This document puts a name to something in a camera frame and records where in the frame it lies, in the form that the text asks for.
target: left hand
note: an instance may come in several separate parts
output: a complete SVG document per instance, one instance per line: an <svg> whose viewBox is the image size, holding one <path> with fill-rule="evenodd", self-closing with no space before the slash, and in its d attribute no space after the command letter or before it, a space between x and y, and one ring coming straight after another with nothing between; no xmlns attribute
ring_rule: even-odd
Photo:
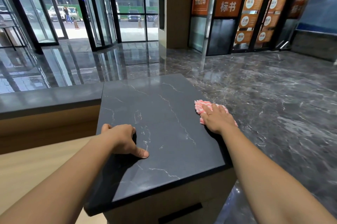
<svg viewBox="0 0 337 224"><path fill-rule="evenodd" d="M136 128L132 125L118 125L112 127L109 124L102 126L100 137L112 141L114 154L133 154L139 158L149 157L149 152L138 148L132 136L136 133Z"/></svg>

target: dark car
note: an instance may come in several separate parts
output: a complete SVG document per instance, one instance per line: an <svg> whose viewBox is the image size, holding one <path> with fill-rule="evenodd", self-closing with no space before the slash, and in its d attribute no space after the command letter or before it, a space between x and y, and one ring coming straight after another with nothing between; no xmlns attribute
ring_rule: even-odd
<svg viewBox="0 0 337 224"><path fill-rule="evenodd" d="M129 13L139 13L137 9L129 9ZM141 15L128 15L128 21L141 21Z"/></svg>
<svg viewBox="0 0 337 224"><path fill-rule="evenodd" d="M153 14L156 14L156 15L147 15L147 16L146 16L147 21L155 21L155 18L158 17L156 11L149 10L148 13L153 13Z"/></svg>

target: traffic cone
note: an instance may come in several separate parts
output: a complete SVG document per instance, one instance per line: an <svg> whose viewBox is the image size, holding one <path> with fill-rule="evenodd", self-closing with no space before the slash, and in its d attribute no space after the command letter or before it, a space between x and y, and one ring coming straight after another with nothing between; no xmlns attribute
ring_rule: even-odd
<svg viewBox="0 0 337 224"><path fill-rule="evenodd" d="M78 24L77 24L77 21L76 21L76 20L74 20L74 26L75 26L75 29L79 29L79 27L78 27Z"/></svg>

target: finger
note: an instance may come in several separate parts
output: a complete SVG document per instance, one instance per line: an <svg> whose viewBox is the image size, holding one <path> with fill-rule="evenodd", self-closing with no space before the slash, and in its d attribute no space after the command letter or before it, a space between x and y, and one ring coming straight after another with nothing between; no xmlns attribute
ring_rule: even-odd
<svg viewBox="0 0 337 224"><path fill-rule="evenodd" d="M204 105L204 104L203 104L203 109L204 109L204 111L207 113L207 115L211 115L211 114L212 114L211 109L208 108L207 105Z"/></svg>
<svg viewBox="0 0 337 224"><path fill-rule="evenodd" d="M135 147L135 149L133 150L131 154L135 155L138 158L148 158L149 157L148 151L142 148L138 148L138 147Z"/></svg>
<svg viewBox="0 0 337 224"><path fill-rule="evenodd" d="M111 125L109 125L109 124L104 124L104 125L102 126L101 133L103 133L103 132L109 130L110 128L111 128Z"/></svg>
<svg viewBox="0 0 337 224"><path fill-rule="evenodd" d="M207 115L206 113L201 113L201 114L200 114L200 117L203 118L204 123L206 124L206 123L207 123L207 119L208 119L208 115Z"/></svg>
<svg viewBox="0 0 337 224"><path fill-rule="evenodd" d="M219 108L216 106L215 103L212 103L212 109L214 112L218 112L219 111Z"/></svg>
<svg viewBox="0 0 337 224"><path fill-rule="evenodd" d="M226 113L226 110L225 110L225 108L222 105L219 105L219 111L221 113Z"/></svg>

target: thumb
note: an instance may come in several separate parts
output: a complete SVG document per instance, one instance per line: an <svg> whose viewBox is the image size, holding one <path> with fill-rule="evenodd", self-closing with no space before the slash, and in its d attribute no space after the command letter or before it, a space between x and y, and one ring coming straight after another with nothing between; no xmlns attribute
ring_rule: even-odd
<svg viewBox="0 0 337 224"><path fill-rule="evenodd" d="M138 158L148 158L149 157L148 151L142 148L138 148L138 147L135 147L135 149L133 150L131 154L135 155Z"/></svg>
<svg viewBox="0 0 337 224"><path fill-rule="evenodd" d="M103 133L103 132L109 130L110 128L111 128L111 126L110 126L109 124L104 124L104 125L102 126L101 133Z"/></svg>
<svg viewBox="0 0 337 224"><path fill-rule="evenodd" d="M202 118L203 118L203 120L204 120L204 123L206 124L206 122L207 122L207 119L208 119L208 115L207 115L207 113L201 113L201 114L200 114L200 117L202 117Z"/></svg>

